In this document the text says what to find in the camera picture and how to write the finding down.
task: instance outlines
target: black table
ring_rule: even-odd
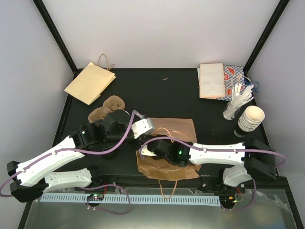
[[[199,98],[197,69],[114,69],[112,71],[117,78],[91,105],[88,106],[71,98],[70,106],[65,114],[65,122],[62,124],[61,140],[73,129],[87,123],[89,113],[101,107],[108,97],[117,95],[124,100],[125,109],[129,113],[135,109],[148,117],[193,119],[198,143],[218,145],[243,141],[233,133],[238,118],[228,121],[222,115],[227,101]],[[268,144],[262,125],[247,137],[256,138]],[[87,155],[70,162],[58,171],[78,170],[88,166],[97,166],[101,174],[121,179],[121,184],[129,184],[131,181],[126,181],[129,178],[133,181],[141,180],[138,185],[143,182],[157,184],[155,180],[146,179],[138,171],[135,152],[128,146],[120,147],[115,159],[105,160],[101,156]],[[218,176],[219,170],[225,167],[224,165],[204,165],[199,175]]]

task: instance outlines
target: white paper cup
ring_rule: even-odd
[[[245,120],[251,123],[261,123],[265,118],[264,111],[258,106],[249,106],[243,113]]]
[[[238,120],[238,126],[245,132],[251,132],[257,128],[257,126],[256,127],[247,127],[240,119]]]
[[[256,127],[258,127],[258,125],[261,124],[261,122],[259,122],[259,123],[252,123],[251,121],[246,120],[245,117],[243,117],[243,116],[240,117],[240,120],[248,128],[256,128]]]

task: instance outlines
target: blue string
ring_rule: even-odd
[[[258,88],[259,88],[259,86],[260,86],[259,82],[253,81],[252,83],[250,83],[249,80],[246,79],[246,78],[244,78],[244,82],[245,82],[246,85],[251,85],[251,84],[254,85],[254,83],[256,83],[256,84],[257,84],[257,87],[254,86],[252,90],[254,90],[255,92],[258,92]]]

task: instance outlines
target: paper bag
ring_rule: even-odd
[[[90,105],[114,79],[114,73],[90,63],[66,87],[65,92]]]
[[[179,138],[186,142],[197,142],[195,127],[192,119],[179,118],[151,118],[156,130],[160,127],[166,128],[172,137]],[[167,135],[166,130],[160,129],[152,134]],[[201,165],[178,167],[169,164],[165,159],[154,160],[150,156],[141,159],[137,152],[138,169],[147,178],[158,180],[177,181],[184,179],[198,178],[198,171]]]
[[[93,123],[98,119],[104,119],[108,113],[111,113],[115,110],[124,110],[125,103],[124,101],[116,96],[110,96],[108,99],[105,100],[102,107],[96,108],[92,111],[88,116],[89,123]]]

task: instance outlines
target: paper cup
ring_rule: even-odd
[[[248,128],[257,128],[258,125],[260,125],[261,123],[261,122],[255,124],[251,123],[250,121],[246,120],[243,116],[241,116],[239,119],[241,120],[242,124]]]
[[[264,111],[258,106],[249,106],[243,113],[246,120],[252,123],[261,123],[265,118]]]
[[[245,137],[249,132],[251,132],[253,130],[250,130],[250,129],[247,129],[245,127],[243,127],[241,124],[240,124],[240,121],[238,121],[238,125],[235,127],[234,129],[234,134],[237,136],[237,137]]]
[[[264,119],[264,112],[262,111],[262,109],[257,106],[252,107],[254,108],[251,108],[250,112],[248,111],[250,118],[248,117],[248,115],[246,115],[245,111],[238,119],[238,125],[234,129],[234,134],[237,137],[244,137],[249,132],[254,131]]]
[[[244,124],[244,123],[242,122],[242,120],[238,120],[238,126],[239,126],[242,130],[244,130],[244,131],[246,131],[246,132],[253,131],[253,130],[255,130],[255,129],[257,128],[257,126],[247,126],[246,124]]]

